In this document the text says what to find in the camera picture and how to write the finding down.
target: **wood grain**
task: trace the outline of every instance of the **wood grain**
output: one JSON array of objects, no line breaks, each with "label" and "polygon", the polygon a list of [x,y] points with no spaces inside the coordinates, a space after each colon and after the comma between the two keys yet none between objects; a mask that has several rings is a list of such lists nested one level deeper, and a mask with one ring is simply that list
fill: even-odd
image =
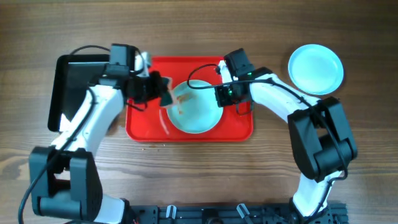
[{"label": "wood grain", "polygon": [[[2,2],[0,223],[16,222],[30,151],[56,136],[46,125],[57,58],[114,42],[154,55],[224,55],[244,47],[256,66],[290,84],[294,49],[333,49],[346,71],[333,95],[345,107],[359,156],[330,199],[348,204],[351,223],[397,223],[397,24],[393,0]],[[133,205],[286,202],[299,182],[287,125],[260,106],[255,118],[246,142],[165,146],[130,140],[122,119],[96,157],[104,190]],[[25,220],[62,222],[34,216],[29,203]]]}]

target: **light blue plate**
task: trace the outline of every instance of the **light blue plate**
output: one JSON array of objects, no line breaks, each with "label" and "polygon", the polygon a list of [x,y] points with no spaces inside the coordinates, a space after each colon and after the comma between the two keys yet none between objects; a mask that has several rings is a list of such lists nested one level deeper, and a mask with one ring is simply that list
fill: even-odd
[{"label": "light blue plate", "polygon": [[[190,80],[191,86],[209,86],[202,80]],[[181,96],[189,93],[190,99],[182,102],[180,106],[167,109],[167,115],[173,125],[179,130],[200,134],[214,128],[223,115],[223,108],[217,106],[215,90],[193,90],[183,82],[174,88],[174,95]]]},{"label": "light blue plate", "polygon": [[344,77],[343,64],[338,56],[318,44],[299,47],[290,56],[288,69],[294,85],[313,95],[335,91]]}]

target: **red tray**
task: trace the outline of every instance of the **red tray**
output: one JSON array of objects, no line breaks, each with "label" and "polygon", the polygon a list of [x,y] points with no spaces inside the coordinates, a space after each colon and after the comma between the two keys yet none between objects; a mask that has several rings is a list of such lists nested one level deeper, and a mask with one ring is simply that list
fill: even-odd
[{"label": "red tray", "polygon": [[[216,63],[222,57],[153,57],[150,70],[157,70],[163,77],[173,79],[172,86],[187,81],[189,73],[206,63]],[[194,74],[192,79],[204,80],[208,83],[221,83],[221,75],[214,72],[214,67],[206,67]],[[201,134],[188,134],[177,129],[169,120],[166,109],[159,106],[160,99],[148,103],[144,112],[127,108],[127,135],[140,142],[238,142],[250,137],[253,132],[253,115],[240,116],[235,106],[224,107],[219,123],[211,130]],[[250,110],[249,103],[241,103],[239,111]],[[160,114],[167,128],[162,127]]]}]

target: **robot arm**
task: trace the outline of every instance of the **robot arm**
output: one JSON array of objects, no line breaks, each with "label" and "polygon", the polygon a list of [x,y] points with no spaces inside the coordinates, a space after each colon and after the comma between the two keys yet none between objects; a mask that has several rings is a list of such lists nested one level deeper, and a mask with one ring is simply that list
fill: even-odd
[{"label": "robot arm", "polygon": [[[335,98],[321,100],[303,94],[282,82],[267,68],[255,70],[243,49],[227,55],[218,68],[223,83],[232,82],[228,86],[216,88],[219,101],[235,104],[242,102],[242,99],[252,100],[269,108],[289,124],[294,159],[302,171],[292,203],[303,222],[307,217],[321,212],[327,206],[330,182],[333,184],[333,180],[342,173],[341,160],[331,143],[331,135],[337,138],[346,165],[357,155],[351,128],[341,104]],[[240,80],[265,82],[239,84]],[[318,136],[316,129],[325,127],[317,121],[309,106],[325,117],[333,133]]]},{"label": "robot arm", "polygon": [[[172,103],[168,92],[171,81],[158,72],[148,74],[150,57],[142,54],[136,58],[136,51],[133,46],[113,44],[109,64],[89,82],[85,99],[68,129],[50,147],[35,147],[30,154],[30,179],[39,177],[32,189],[36,215],[95,223],[132,223],[134,212],[129,202],[103,194],[94,157],[127,99],[146,104],[160,97],[161,106]],[[51,160],[53,166],[40,177]],[[65,170],[70,171],[70,180],[57,179]]]}]

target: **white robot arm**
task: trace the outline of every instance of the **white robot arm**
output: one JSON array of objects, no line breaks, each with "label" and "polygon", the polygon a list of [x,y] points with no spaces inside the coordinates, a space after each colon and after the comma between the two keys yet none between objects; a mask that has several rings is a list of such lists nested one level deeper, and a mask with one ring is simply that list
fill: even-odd
[{"label": "white robot arm", "polygon": [[[132,223],[129,202],[102,193],[94,163],[100,142],[113,121],[126,106],[127,99],[146,104],[161,98],[160,105],[172,103],[168,78],[148,73],[150,55],[137,48],[113,44],[109,63],[89,82],[85,99],[68,128],[50,147],[35,147],[29,157],[32,207],[37,215],[96,223]],[[57,179],[64,170],[70,180]]]},{"label": "white robot arm", "polygon": [[[220,68],[223,83],[231,82],[231,74],[229,73],[225,61],[220,61],[218,66]],[[297,91],[296,89],[282,82],[278,78],[278,76],[273,73],[262,75],[256,78],[256,80],[266,80],[268,78],[271,78],[276,83],[286,86],[299,96],[303,97],[313,106],[316,105],[320,100],[317,97],[308,96],[304,93]],[[250,93],[254,102],[269,108],[272,112],[282,118],[286,123],[288,115],[292,114],[294,111],[305,110],[308,108],[307,105],[301,103],[299,99],[294,97],[285,89],[275,85],[270,85],[268,83],[250,84]],[[293,203],[295,204],[297,210],[301,213],[302,216],[308,217],[313,215],[313,212],[317,209],[318,204],[321,203],[324,192],[327,190],[327,182],[333,177],[338,177],[340,174],[341,171],[336,171],[328,175],[325,180],[319,183],[317,183],[315,180],[308,179],[303,174],[301,174],[297,192],[293,196]],[[322,209],[320,211],[322,211],[326,206],[327,202],[324,201]]]}]

